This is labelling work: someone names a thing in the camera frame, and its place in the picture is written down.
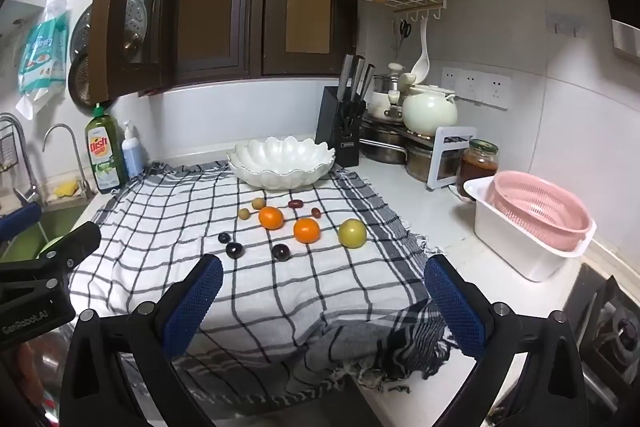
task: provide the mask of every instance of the yellow sponge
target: yellow sponge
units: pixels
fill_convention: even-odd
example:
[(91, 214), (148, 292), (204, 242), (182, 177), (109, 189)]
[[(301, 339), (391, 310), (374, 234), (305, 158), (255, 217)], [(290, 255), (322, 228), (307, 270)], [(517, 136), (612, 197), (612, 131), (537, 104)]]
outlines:
[(70, 198), (76, 193), (78, 187), (78, 181), (73, 180), (72, 182), (65, 182), (61, 185), (58, 185), (58, 187), (53, 189), (53, 193), (59, 198)]

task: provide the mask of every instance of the checkered cloth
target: checkered cloth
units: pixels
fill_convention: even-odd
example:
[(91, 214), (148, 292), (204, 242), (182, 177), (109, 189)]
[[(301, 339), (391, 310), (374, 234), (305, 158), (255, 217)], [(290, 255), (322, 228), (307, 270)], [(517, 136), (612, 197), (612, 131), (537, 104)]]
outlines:
[[(254, 211), (238, 219), (256, 197), (283, 211), (281, 229), (264, 229)], [(288, 208), (292, 199), (304, 207)], [(302, 245), (293, 224), (314, 206), (322, 212), (321, 238)], [(367, 225), (366, 244), (354, 250), (337, 238), (350, 217)], [(204, 253), (222, 260), (222, 289), (188, 353), (174, 360), (213, 417), (318, 397), (348, 373), (369, 387), (416, 370), (431, 375), (448, 359), (444, 320), (422, 283), (428, 249), (354, 172), (334, 168), (311, 187), (267, 192), (226, 164), (181, 171), (154, 164), (94, 220), (100, 248), (70, 282), (78, 313), (129, 313), (158, 301)], [(220, 232), (244, 245), (240, 259), (226, 255)], [(271, 256), (277, 243), (290, 248), (289, 261)], [(142, 389), (133, 369), (130, 378)]]

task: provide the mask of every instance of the wire rack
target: wire rack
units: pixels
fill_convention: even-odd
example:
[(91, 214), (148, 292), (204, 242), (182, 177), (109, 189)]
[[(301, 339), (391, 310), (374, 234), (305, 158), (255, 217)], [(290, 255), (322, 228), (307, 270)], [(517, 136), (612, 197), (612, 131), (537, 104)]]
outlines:
[(18, 152), (15, 148), (14, 126), (0, 124), (0, 174), (18, 165)]

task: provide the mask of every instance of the metal screw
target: metal screw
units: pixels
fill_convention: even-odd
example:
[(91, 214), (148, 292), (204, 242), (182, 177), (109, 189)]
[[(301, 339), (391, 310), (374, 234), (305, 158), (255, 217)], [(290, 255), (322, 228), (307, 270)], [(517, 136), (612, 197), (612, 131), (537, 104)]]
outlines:
[(566, 322), (566, 315), (564, 314), (564, 312), (561, 312), (560, 310), (551, 312), (551, 316), (553, 317), (553, 320), (555, 320), (556, 322), (559, 322), (561, 324)]
[(136, 308), (140, 315), (148, 315), (155, 309), (156, 305), (151, 301), (145, 301)]
[(84, 310), (80, 314), (80, 320), (82, 322), (90, 321), (92, 318), (94, 318), (94, 311), (93, 310)]
[(509, 308), (504, 302), (496, 302), (494, 304), (494, 312), (500, 315), (500, 317), (504, 317), (511, 313), (511, 308)]

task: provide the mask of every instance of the green sink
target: green sink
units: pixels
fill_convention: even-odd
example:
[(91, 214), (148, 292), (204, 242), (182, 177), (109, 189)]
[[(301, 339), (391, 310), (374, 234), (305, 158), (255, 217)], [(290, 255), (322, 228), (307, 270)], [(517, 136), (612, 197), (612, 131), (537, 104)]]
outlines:
[[(71, 231), (82, 215), (86, 204), (76, 204), (67, 208), (46, 208), (42, 213), (40, 224), (49, 240), (62, 237)], [(0, 263), (11, 261), (27, 261), (34, 259), (47, 245), (38, 225), (33, 225), (15, 237), (0, 257)]]

